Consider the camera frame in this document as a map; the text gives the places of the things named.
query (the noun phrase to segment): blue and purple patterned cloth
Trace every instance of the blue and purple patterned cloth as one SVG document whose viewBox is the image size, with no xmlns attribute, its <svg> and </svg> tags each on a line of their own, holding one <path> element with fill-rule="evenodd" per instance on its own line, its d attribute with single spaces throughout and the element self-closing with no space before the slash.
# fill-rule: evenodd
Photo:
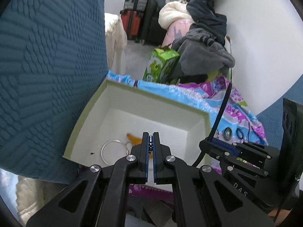
<svg viewBox="0 0 303 227">
<path fill-rule="evenodd" d="M 131 76 L 116 75 L 111 71 L 108 73 L 108 78 L 208 112 L 211 125 L 214 124 L 229 84 L 229 80 L 224 76 L 218 76 L 211 82 L 180 84 L 178 86 L 143 80 L 137 81 L 131 79 Z M 231 130 L 231 134 L 226 134 L 227 130 Z M 231 90 L 215 137 L 228 143 L 246 140 L 262 145 L 268 144 L 262 124 L 250 112 L 246 102 L 235 87 Z"/>
</svg>

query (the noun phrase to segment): red suitcase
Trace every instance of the red suitcase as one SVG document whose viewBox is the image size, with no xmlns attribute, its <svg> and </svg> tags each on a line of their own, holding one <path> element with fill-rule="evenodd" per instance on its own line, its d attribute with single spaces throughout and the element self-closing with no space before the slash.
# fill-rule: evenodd
<svg viewBox="0 0 303 227">
<path fill-rule="evenodd" d="M 123 10 L 121 13 L 121 19 L 124 30 L 127 34 L 127 39 L 135 40 L 139 37 L 139 29 L 143 12 L 133 10 Z"/>
</svg>

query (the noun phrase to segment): gray fleece cloth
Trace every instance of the gray fleece cloth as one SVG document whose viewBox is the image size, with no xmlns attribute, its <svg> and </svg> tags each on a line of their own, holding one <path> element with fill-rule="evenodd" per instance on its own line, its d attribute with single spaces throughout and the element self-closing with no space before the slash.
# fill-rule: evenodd
<svg viewBox="0 0 303 227">
<path fill-rule="evenodd" d="M 190 29 L 182 38 L 173 42 L 172 49 L 179 54 L 179 60 L 170 79 L 207 74 L 220 69 L 227 76 L 234 67 L 234 57 L 203 28 Z"/>
</svg>

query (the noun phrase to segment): orange object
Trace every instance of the orange object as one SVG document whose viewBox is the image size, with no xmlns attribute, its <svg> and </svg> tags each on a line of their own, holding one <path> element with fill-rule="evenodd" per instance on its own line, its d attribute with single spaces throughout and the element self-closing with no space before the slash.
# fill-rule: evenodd
<svg viewBox="0 0 303 227">
<path fill-rule="evenodd" d="M 136 136 L 134 136 L 134 135 L 131 134 L 131 133 L 127 133 L 127 134 L 126 134 L 126 137 L 128 138 L 128 140 L 129 140 L 134 146 L 139 145 L 139 144 L 142 143 L 142 138 L 136 137 Z"/>
</svg>

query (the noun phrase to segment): white fluffy fabric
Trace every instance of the white fluffy fabric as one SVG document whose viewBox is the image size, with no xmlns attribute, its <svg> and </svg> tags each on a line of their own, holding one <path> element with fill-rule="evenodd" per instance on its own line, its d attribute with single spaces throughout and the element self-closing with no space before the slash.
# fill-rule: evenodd
<svg viewBox="0 0 303 227">
<path fill-rule="evenodd" d="M 190 19 L 193 21 L 189 12 L 186 10 L 187 3 L 174 1 L 167 3 L 159 13 L 159 25 L 167 30 L 177 19 Z"/>
</svg>

